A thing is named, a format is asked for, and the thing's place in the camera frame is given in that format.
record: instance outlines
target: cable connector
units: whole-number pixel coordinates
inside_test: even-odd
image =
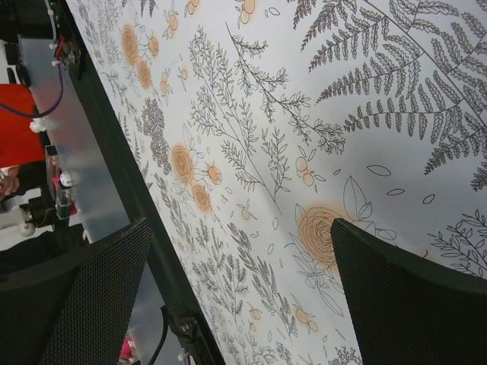
[[[34,133],[41,133],[47,130],[46,124],[42,118],[35,118],[29,124],[30,130]]]
[[[185,350],[181,354],[177,355],[179,361],[184,361],[189,356],[189,353]]]

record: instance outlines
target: black metal edge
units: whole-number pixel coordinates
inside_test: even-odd
[[[67,5],[63,6],[63,11],[70,14]],[[75,24],[70,25],[79,34]],[[69,75],[130,221],[145,217],[151,222],[154,239],[148,264],[170,314],[174,318],[198,316],[203,319],[199,321],[201,338],[185,341],[183,345],[197,363],[225,364],[90,56],[83,57],[82,70],[72,67]],[[201,357],[202,351],[207,354]]]

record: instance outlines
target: red object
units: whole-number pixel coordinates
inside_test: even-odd
[[[35,105],[29,89],[20,84],[0,84],[0,101],[24,113],[32,113]],[[30,130],[31,121],[0,108],[0,167],[44,159],[39,137]]]
[[[129,340],[126,338],[122,345],[122,351],[120,351],[120,357],[131,357],[132,349],[130,348]]]

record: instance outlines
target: floral pattern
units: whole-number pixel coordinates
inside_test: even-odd
[[[487,278],[486,0],[68,4],[228,364],[362,364],[337,217]]]

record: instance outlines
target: person's hand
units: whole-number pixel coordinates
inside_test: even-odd
[[[0,200],[5,196],[9,196],[12,192],[16,192],[19,186],[20,183],[17,177],[4,176],[4,178],[0,180]]]
[[[20,165],[8,167],[7,168],[7,171],[4,171],[4,174],[7,175],[7,176],[16,177],[18,175],[18,172],[19,172],[19,169],[20,168],[21,168]]]

